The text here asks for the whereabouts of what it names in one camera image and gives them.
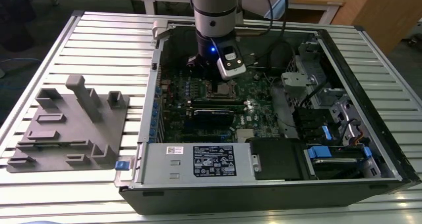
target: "concrete floor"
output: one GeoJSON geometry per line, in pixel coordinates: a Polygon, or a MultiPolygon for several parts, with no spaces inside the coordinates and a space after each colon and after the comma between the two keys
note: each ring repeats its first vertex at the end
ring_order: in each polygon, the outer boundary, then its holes
{"type": "MultiPolygon", "coordinates": [[[[118,13],[134,13],[134,9],[136,13],[144,11],[142,2],[135,2],[132,5],[128,0],[59,0],[59,2],[59,6],[52,6],[50,0],[32,1],[38,18],[27,24],[27,27],[36,44],[31,49],[19,53],[8,52],[0,46],[0,61],[3,58],[15,57],[31,57],[43,60],[74,10],[118,13]]],[[[187,3],[179,5],[159,3],[158,13],[193,16],[187,3]]],[[[406,43],[402,42],[390,53],[389,58],[417,94],[422,97],[422,52],[409,48],[406,43]]],[[[38,67],[39,64],[34,61],[10,61],[0,64],[0,69],[7,72],[7,76],[0,79],[0,125],[15,106],[38,67]]]]}

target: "warning label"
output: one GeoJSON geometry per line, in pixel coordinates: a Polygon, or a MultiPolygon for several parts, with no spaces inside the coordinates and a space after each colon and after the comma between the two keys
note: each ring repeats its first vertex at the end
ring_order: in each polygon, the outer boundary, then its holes
{"type": "Polygon", "coordinates": [[[237,176],[233,146],[194,146],[194,175],[237,176]]]}

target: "table leg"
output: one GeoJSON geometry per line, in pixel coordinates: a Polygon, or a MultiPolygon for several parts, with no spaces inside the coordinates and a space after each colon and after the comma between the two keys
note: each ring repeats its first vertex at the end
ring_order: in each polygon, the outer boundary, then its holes
{"type": "Polygon", "coordinates": [[[59,0],[51,0],[54,6],[59,5],[59,0]]]}
{"type": "Polygon", "coordinates": [[[155,15],[156,14],[155,0],[144,0],[144,5],[146,5],[146,14],[155,15]]]}
{"type": "Polygon", "coordinates": [[[329,9],[323,12],[322,18],[319,20],[319,24],[325,24],[325,25],[331,24],[338,8],[339,8],[338,5],[329,6],[329,9]]]}

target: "metal slatted tabletop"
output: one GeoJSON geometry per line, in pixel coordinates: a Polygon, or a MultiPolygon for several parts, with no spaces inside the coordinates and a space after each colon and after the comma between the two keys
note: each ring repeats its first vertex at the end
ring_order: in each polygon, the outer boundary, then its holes
{"type": "MultiPolygon", "coordinates": [[[[98,94],[119,90],[131,96],[120,155],[136,153],[138,131],[152,58],[151,29],[156,19],[194,21],[191,17],[86,12],[72,16],[16,107],[0,129],[0,223],[410,223],[422,219],[422,186],[380,195],[346,208],[198,215],[140,216],[114,186],[115,170],[11,174],[8,158],[38,109],[40,88],[66,88],[66,78],[83,74],[98,94]]],[[[246,21],[263,25],[263,21],[246,21]]],[[[314,28],[311,24],[289,24],[314,28]]],[[[349,26],[325,28],[378,109],[398,144],[422,174],[422,101],[374,45],[366,32],[349,26]]],[[[120,174],[131,179],[131,172],[120,174]]]]}

